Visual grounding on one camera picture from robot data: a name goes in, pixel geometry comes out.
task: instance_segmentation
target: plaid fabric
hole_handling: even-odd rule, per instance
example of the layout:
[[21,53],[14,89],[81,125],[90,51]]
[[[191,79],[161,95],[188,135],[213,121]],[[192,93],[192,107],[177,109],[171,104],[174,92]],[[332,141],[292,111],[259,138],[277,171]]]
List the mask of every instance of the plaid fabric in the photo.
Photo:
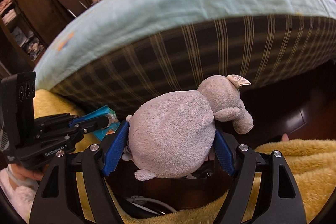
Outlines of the plaid fabric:
[[112,51],[52,92],[88,111],[108,104],[123,119],[158,95],[195,90],[211,75],[238,74],[257,88],[332,58],[336,58],[334,19],[291,15],[218,19],[160,32]]

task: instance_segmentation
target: blue textured pad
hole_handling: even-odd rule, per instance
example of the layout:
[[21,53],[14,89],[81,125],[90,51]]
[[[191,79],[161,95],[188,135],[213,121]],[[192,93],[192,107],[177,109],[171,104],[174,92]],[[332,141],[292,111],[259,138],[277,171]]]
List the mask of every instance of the blue textured pad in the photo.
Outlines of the blue textured pad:
[[232,152],[225,142],[222,134],[217,129],[215,139],[213,141],[213,147],[215,148],[215,152],[222,169],[230,176],[233,176],[235,173],[235,167],[233,165]]
[[129,123],[125,122],[122,123],[115,132],[117,136],[105,154],[105,165],[102,169],[102,172],[106,176],[108,176],[110,172],[113,172],[117,167],[127,142],[128,129]]

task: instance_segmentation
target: stuffed animal's body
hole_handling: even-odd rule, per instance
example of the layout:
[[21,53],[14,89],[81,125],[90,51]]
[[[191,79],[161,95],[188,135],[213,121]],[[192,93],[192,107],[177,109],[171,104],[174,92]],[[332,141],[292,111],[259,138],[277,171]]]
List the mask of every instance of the stuffed animal's body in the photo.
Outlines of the stuffed animal's body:
[[163,94],[127,117],[128,146],[122,158],[133,160],[140,169],[135,173],[138,180],[178,178],[196,171],[211,149],[214,118],[233,120],[240,134],[251,130],[252,117],[234,81],[237,78],[211,76],[197,90]]

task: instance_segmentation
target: white wrist strap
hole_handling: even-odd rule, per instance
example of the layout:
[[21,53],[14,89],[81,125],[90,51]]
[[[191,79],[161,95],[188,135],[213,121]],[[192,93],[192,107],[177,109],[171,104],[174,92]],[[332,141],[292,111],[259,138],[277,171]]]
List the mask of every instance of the white wrist strap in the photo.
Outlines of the white wrist strap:
[[38,188],[38,183],[36,182],[36,180],[32,180],[30,178],[26,178],[25,180],[18,180],[13,172],[12,172],[12,167],[11,165],[9,164],[6,168],[6,171],[7,171],[7,174],[8,174],[8,177],[11,178],[11,180],[18,186],[26,186],[26,187],[30,187],[30,188],[33,188],[35,191],[37,191],[37,188]]

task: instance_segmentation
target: yellow blanket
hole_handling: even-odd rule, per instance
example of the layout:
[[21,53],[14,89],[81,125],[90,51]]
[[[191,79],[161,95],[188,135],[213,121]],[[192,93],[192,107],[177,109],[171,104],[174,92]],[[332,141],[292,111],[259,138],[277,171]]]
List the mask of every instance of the yellow blanket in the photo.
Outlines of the yellow blanket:
[[[83,111],[67,100],[45,90],[38,90],[34,99],[35,117],[70,112],[82,115]],[[76,152],[83,151],[98,140],[93,134],[86,134],[76,145]],[[292,140],[288,142],[268,143],[256,149],[258,152],[270,154],[279,150],[285,156],[300,189],[309,223],[322,209],[336,187],[336,141]],[[94,221],[88,204],[83,177],[77,174],[77,182],[84,215]],[[256,176],[252,193],[243,221],[253,215],[257,200],[260,176]],[[179,211],[174,214],[149,218],[134,219],[119,208],[117,209],[126,224],[172,224],[172,223],[212,223],[221,208],[226,194],[207,206],[192,210]]]

